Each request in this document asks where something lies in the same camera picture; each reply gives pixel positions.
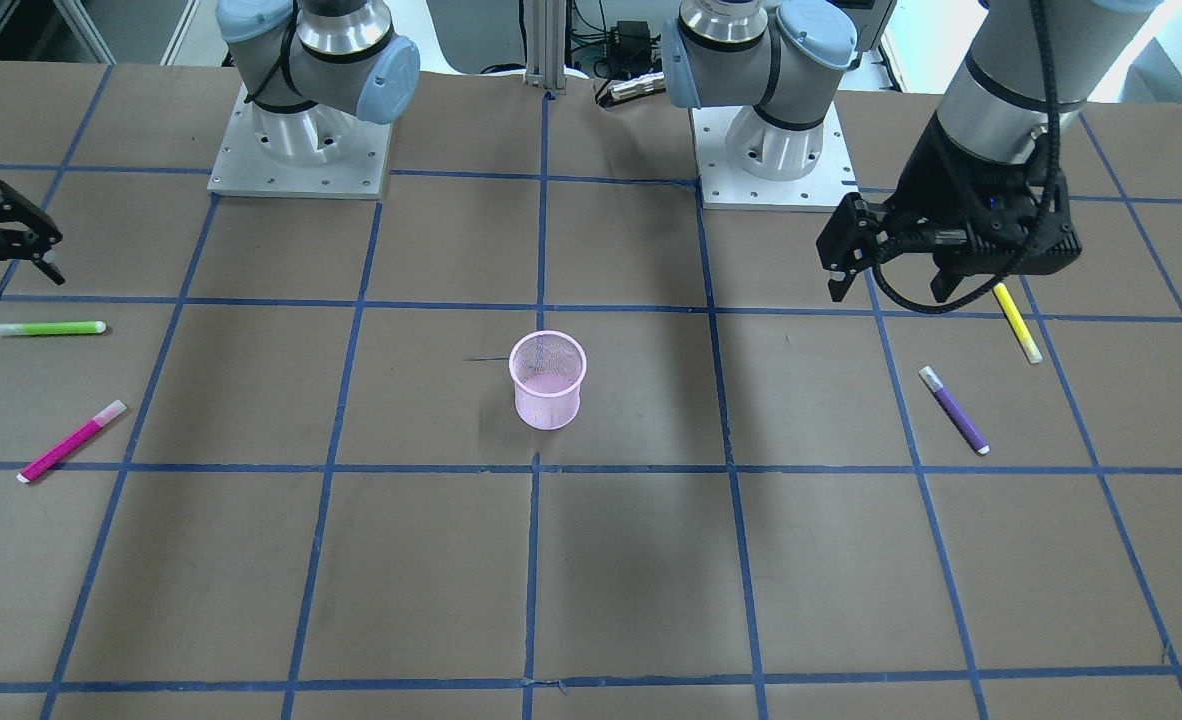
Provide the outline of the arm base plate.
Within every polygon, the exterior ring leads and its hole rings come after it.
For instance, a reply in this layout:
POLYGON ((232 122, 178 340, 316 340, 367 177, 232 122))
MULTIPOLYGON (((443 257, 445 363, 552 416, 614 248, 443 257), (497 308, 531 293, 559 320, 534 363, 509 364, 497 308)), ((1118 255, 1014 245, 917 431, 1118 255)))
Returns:
POLYGON ((706 208, 829 213, 859 190, 842 119, 830 105, 820 127, 769 127, 752 108, 691 109, 706 208))
POLYGON ((243 97, 245 87, 239 87, 208 192, 225 197, 379 201, 391 127, 322 105, 271 113, 243 97))

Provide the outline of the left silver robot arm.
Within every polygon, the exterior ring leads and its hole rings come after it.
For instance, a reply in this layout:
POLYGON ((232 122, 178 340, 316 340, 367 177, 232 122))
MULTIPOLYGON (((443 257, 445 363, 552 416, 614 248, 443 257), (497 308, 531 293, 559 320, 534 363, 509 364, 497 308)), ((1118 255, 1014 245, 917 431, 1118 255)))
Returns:
MULTIPOLYGON (((952 313, 1011 275, 1052 275, 1083 254, 1061 169, 1063 132, 1154 1, 989 1, 892 195, 850 192, 816 241, 829 296, 862 273, 901 307, 952 313)), ((766 181, 814 167, 825 113, 857 54, 829 1, 683 1, 660 37, 678 108, 736 108, 725 141, 766 181)))

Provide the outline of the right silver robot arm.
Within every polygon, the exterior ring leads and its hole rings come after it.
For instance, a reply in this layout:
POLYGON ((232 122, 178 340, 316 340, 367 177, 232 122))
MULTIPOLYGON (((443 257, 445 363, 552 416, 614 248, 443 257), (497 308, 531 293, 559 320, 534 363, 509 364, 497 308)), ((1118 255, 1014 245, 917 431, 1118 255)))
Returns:
POLYGON ((377 199, 418 46, 382 1, 221 1, 242 77, 208 187, 221 196, 377 199))

